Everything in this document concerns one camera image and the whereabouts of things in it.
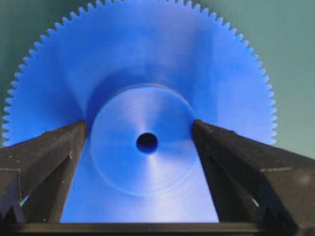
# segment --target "blue plastic disc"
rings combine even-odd
[[[20,65],[5,145],[79,119],[63,222],[217,222],[193,121],[272,143],[274,100],[242,36],[200,6],[110,1],[71,13]]]

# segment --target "spur gear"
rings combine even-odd
[[[5,145],[78,119],[88,138],[63,222],[215,222],[194,119],[272,143],[271,85],[223,18],[182,0],[100,1],[20,65]]]

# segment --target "gear tooth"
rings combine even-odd
[[[95,10],[94,6],[91,3],[88,3],[87,6],[88,6],[88,12]]]
[[[261,69],[259,70],[259,72],[260,72],[260,75],[261,75],[261,76],[264,76],[264,75],[266,74],[267,70],[266,70],[265,68],[261,68]]]
[[[192,8],[192,2],[191,2],[191,0],[189,0],[188,2],[186,2],[186,6]]]
[[[249,51],[250,54],[252,54],[255,50],[255,48],[253,47],[248,47],[247,50]]]
[[[43,44],[38,42],[38,41],[36,41],[36,42],[34,42],[34,46],[38,50],[41,46],[43,46]]]
[[[244,45],[245,48],[247,48],[247,46],[248,46],[249,43],[250,43],[250,42],[249,42],[248,40],[244,40],[244,41],[242,42],[242,44]]]
[[[63,27],[63,25],[60,24],[59,22],[54,23],[54,26],[56,30],[60,30]]]
[[[275,129],[275,128],[277,128],[278,127],[278,125],[276,124],[276,123],[271,123],[271,128],[272,129]]]
[[[266,88],[267,88],[267,91],[269,91],[272,88],[272,85],[271,84],[266,84]]]
[[[181,5],[181,6],[184,6],[185,3],[184,3],[184,0],[178,0],[177,4]]]
[[[100,0],[97,0],[96,1],[96,8],[102,7],[102,6],[104,6],[104,4]]]
[[[253,59],[254,61],[257,61],[258,57],[259,57],[258,54],[253,54],[253,55],[252,55],[252,59]]]
[[[220,25],[223,24],[223,21],[224,21],[224,18],[223,18],[223,17],[219,17],[219,18],[217,19],[217,22],[218,22]]]
[[[270,140],[270,144],[275,144],[276,142],[277,142],[277,140],[276,140],[276,139],[271,138],[271,140]]]
[[[46,42],[47,40],[48,40],[48,37],[46,36],[46,35],[44,35],[44,34],[42,34],[41,36],[40,36],[40,39],[41,39],[41,41],[44,43],[44,42]]]
[[[257,61],[257,62],[256,62],[256,65],[258,66],[258,68],[261,68],[262,65],[263,65],[263,63],[262,63],[262,61]]]
[[[275,105],[275,103],[276,103],[275,99],[271,99],[271,100],[270,100],[270,105],[271,105],[271,106]]]
[[[263,80],[264,80],[265,83],[267,83],[270,80],[270,77],[269,76],[264,76]]]
[[[275,95],[275,93],[274,93],[274,92],[269,91],[269,93],[268,93],[268,97],[269,97],[269,98],[272,98],[274,95]]]
[[[209,15],[209,8],[205,7],[201,10],[201,13],[204,14],[204,15]]]
[[[226,23],[224,23],[223,27],[226,28],[227,30],[230,30],[231,23],[230,22],[226,22]]]
[[[273,113],[275,113],[275,112],[277,112],[277,111],[278,111],[277,108],[275,108],[275,107],[272,107],[272,108],[271,108],[271,114],[273,114]]]
[[[10,115],[4,115],[2,117],[5,121],[9,122],[10,121]]]
[[[83,7],[79,7],[79,16],[85,15],[87,12],[84,10]]]
[[[64,26],[67,26],[67,25],[70,24],[70,20],[69,20],[67,17],[64,16],[64,17],[62,18],[62,20],[63,20],[63,25],[64,25]]]
[[[271,131],[271,137],[274,137],[274,136],[276,136],[276,135],[277,135],[277,132],[274,131],[274,130],[272,130],[272,131]]]
[[[7,97],[7,98],[5,99],[5,102],[11,105],[12,102],[13,102],[13,98],[12,98],[12,97]]]
[[[35,57],[35,55],[36,55],[36,50],[35,49],[29,49],[29,55],[31,56],[31,57]]]
[[[10,113],[11,112],[11,105],[5,106],[3,109],[5,112]]]
[[[29,64],[29,62],[31,61],[30,57],[23,57],[23,61],[25,62],[26,65]]]
[[[231,31],[232,35],[235,36],[236,32],[237,32],[237,29],[236,28],[232,28],[230,31]]]
[[[16,93],[16,89],[14,89],[14,88],[11,88],[8,90],[8,94],[10,94],[11,96],[14,96],[15,93]]]
[[[199,12],[200,12],[200,10],[201,10],[201,5],[200,5],[200,4],[196,4],[196,5],[193,7],[193,9],[194,9],[195,11],[199,11]]]
[[[20,69],[20,71],[24,72],[25,69],[27,68],[27,66],[24,64],[20,64],[20,65],[18,65],[18,68]]]
[[[16,72],[16,73],[14,73],[14,77],[19,80],[22,77],[22,73]]]
[[[3,128],[3,129],[6,129],[6,130],[9,130],[9,128],[10,128],[10,127],[9,127],[9,123],[3,124],[3,125],[2,125],[2,128]],[[2,135],[3,135],[5,138],[9,138],[7,134],[8,134],[8,131],[4,132]]]
[[[271,122],[274,122],[274,121],[276,121],[277,119],[278,119],[277,116],[275,116],[275,115],[272,115],[272,116],[271,116]]]
[[[52,28],[49,28],[49,29],[47,29],[47,33],[48,33],[48,35],[51,37],[51,36],[54,35],[54,33],[56,33],[56,31],[53,30]]]
[[[237,40],[237,41],[240,41],[240,42],[241,42],[242,39],[243,39],[243,35],[242,35],[241,33],[237,34],[235,37],[236,37],[236,40]]]
[[[19,82],[17,80],[12,80],[11,81],[11,85],[14,87],[14,88],[17,88]]]
[[[216,18],[217,18],[216,12],[212,12],[212,13],[210,14],[210,17],[215,21]]]
[[[72,20],[72,21],[73,21],[74,19],[79,18],[79,16],[78,16],[75,12],[73,12],[73,11],[70,12],[70,17],[71,17],[71,20]]]

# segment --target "blue gear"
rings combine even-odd
[[[182,0],[98,1],[48,34],[12,82],[4,137],[86,121],[62,221],[217,221],[194,119],[274,141],[271,86],[248,42]]]

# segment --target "teal background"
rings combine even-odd
[[[10,81],[28,49],[54,22],[89,2],[95,0],[0,0],[1,116]],[[277,101],[275,145],[315,159],[315,1],[193,2],[229,21],[264,62]]]

